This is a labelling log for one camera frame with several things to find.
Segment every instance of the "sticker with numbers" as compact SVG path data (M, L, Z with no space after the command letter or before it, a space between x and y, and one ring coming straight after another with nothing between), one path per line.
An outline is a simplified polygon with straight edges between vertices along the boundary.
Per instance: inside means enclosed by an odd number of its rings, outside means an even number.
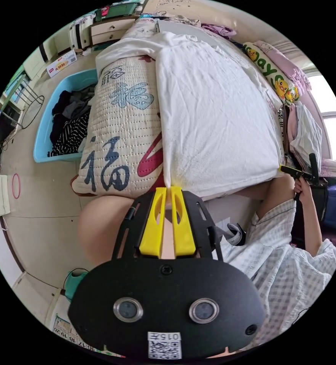
M182 358L179 332L148 332L148 342L150 359L178 360Z
M93 346L87 345L76 333L75 329L73 328L73 326L65 321L64 319L60 318L58 315L56 315L55 318L55 322L54 322L54 327L53 327L53 332L54 334L62 337L63 339L74 343L75 345L78 345L80 347L83 347L85 349L94 351L94 352L99 352L105 355L109 355L109 356L116 356L116 357L124 357L118 354L114 354L113 352L110 352L108 350L104 350L104 351L99 351L96 348L94 348Z

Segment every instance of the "cardboard box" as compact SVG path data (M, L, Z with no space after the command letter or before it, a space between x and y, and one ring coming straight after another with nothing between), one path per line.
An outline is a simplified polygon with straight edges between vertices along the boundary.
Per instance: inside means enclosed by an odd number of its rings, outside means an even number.
M74 50L69 51L68 53L63 54L59 57L55 62L47 66L47 73L50 77L55 76L65 67L68 67L72 63L76 61L76 54Z

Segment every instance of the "qr code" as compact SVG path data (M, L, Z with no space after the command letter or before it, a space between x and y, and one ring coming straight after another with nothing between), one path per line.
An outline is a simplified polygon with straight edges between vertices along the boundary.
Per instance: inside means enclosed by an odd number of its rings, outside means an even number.
M181 359L180 341L149 341L149 358L165 360Z

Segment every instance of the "person's hand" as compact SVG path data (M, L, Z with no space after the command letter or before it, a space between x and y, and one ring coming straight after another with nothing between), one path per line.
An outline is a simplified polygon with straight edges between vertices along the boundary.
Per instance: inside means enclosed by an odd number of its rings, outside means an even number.
M295 192L300 194L300 202L302 205L313 203L312 192L309 183L301 176L295 180Z

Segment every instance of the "blue laundry basket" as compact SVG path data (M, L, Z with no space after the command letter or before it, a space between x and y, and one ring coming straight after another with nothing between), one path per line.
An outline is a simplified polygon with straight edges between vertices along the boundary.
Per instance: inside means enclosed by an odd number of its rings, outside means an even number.
M33 159L35 162L51 162L51 161L75 161L81 158L82 153L73 153L70 155L47 157L47 152L51 151L53 144L50 140L50 133L53 128L52 110L55 104L59 101L60 94L66 91L81 90L91 84L98 82L97 70L91 69L74 73L62 80L54 90L48 101L45 111L41 117L40 125L38 126L35 146L33 148Z

